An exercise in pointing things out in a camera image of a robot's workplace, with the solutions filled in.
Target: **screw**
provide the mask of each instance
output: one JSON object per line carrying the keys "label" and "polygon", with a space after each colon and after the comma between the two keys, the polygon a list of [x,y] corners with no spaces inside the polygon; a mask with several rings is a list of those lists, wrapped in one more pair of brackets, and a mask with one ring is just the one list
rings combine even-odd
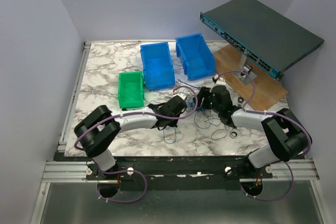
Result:
{"label": "screw", "polygon": [[127,170],[129,170],[129,172],[127,172],[128,175],[133,175],[134,172],[132,172],[134,169],[133,167],[129,167]]}
{"label": "screw", "polygon": [[265,171],[269,174],[272,173],[272,167],[266,166]]}
{"label": "screw", "polygon": [[229,167],[229,166],[226,166],[225,169],[224,169],[224,171],[225,171],[225,173],[226,173],[227,175],[230,175],[230,174],[232,173],[232,169],[231,169],[231,167]]}
{"label": "screw", "polygon": [[91,175],[92,174],[92,170],[90,168],[87,168],[85,171],[86,175]]}

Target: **wooden board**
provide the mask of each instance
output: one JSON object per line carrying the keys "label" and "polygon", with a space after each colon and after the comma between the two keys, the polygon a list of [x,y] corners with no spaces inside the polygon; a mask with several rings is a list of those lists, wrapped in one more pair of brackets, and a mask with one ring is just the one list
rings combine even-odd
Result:
{"label": "wooden board", "polygon": [[[231,45],[227,45],[214,53],[217,73],[228,70],[239,69],[239,62],[242,53]],[[253,67],[253,72],[257,75],[254,79],[256,83],[256,94],[249,102],[254,110],[268,110],[276,104],[281,98],[288,94],[288,91],[281,86],[281,83],[274,80],[254,62],[248,60],[248,64]],[[226,82],[235,90],[244,100],[247,100],[253,90],[251,83],[244,85],[232,73],[224,75]]]}

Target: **black mounting plate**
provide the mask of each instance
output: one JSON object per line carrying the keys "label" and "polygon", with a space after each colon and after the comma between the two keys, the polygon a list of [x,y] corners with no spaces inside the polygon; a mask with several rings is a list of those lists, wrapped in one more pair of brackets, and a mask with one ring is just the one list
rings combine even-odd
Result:
{"label": "black mounting plate", "polygon": [[[245,156],[156,156],[156,157],[115,157],[114,170],[127,170],[132,167],[142,172],[148,183],[148,190],[240,190],[241,178],[256,179],[260,173],[263,178],[272,178],[265,167],[243,172],[241,169]],[[117,175],[105,175],[89,164],[93,171],[87,180],[117,180]],[[143,190],[143,179],[134,174],[120,174],[121,190]]]}

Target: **robotic arm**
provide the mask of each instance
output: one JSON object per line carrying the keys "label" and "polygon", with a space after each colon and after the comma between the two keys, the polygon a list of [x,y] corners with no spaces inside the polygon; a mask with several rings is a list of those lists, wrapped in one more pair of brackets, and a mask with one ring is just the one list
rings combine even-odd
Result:
{"label": "robotic arm", "polygon": [[[80,140],[87,156],[91,157],[103,171],[107,171],[116,164],[108,146],[117,134],[139,128],[176,127],[178,120],[164,119],[148,115],[146,112],[177,118],[187,108],[185,100],[186,95],[178,93],[166,103],[149,104],[144,109],[128,112],[128,115],[113,113],[105,105],[102,105],[75,127],[75,134],[80,137],[98,122],[112,115],[120,114],[119,117],[106,121],[102,130],[95,128]],[[242,170],[244,170],[242,173],[248,174],[252,170],[257,170],[278,160],[289,161],[307,148],[308,140],[296,125],[279,116],[245,112],[241,107],[233,105],[230,94],[224,85],[216,85],[211,89],[201,87],[197,100],[196,106],[198,108],[212,109],[225,125],[265,132],[269,144],[255,150],[241,160]],[[289,109],[282,109],[277,113],[299,123]]]}
{"label": "robotic arm", "polygon": [[[287,162],[308,147],[305,134],[288,120],[274,115],[247,113],[241,107],[233,105],[224,85],[216,85],[211,89],[201,87],[197,98],[197,106],[212,109],[223,124],[265,132],[269,144],[247,155],[247,162],[250,163],[247,166],[250,168],[261,168],[279,160]],[[300,123],[289,109],[277,113]]]}
{"label": "robotic arm", "polygon": [[128,115],[123,116],[122,113],[112,113],[106,105],[101,105],[92,111],[83,121],[75,127],[75,134],[80,137],[89,128],[98,122],[112,116],[120,114],[120,117],[108,120],[104,124],[104,128],[100,130],[98,127],[86,134],[80,141],[83,150],[88,157],[91,157],[103,171],[111,169],[116,161],[109,151],[108,147],[117,136],[117,134],[125,131],[145,128],[166,128],[167,126],[176,127],[178,120],[163,119],[153,114],[179,117],[187,108],[185,102],[186,95],[178,93],[165,103],[149,104],[146,108],[140,110],[132,110]]}

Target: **blue plastic bin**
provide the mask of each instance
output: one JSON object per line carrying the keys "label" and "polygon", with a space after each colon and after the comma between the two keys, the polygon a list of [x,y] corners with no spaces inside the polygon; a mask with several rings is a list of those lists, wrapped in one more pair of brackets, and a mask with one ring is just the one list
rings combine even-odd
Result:
{"label": "blue plastic bin", "polygon": [[176,38],[176,54],[180,58],[188,80],[196,80],[215,73],[215,58],[202,34]]}
{"label": "blue plastic bin", "polygon": [[175,85],[168,42],[142,45],[140,53],[146,89],[165,89]]}

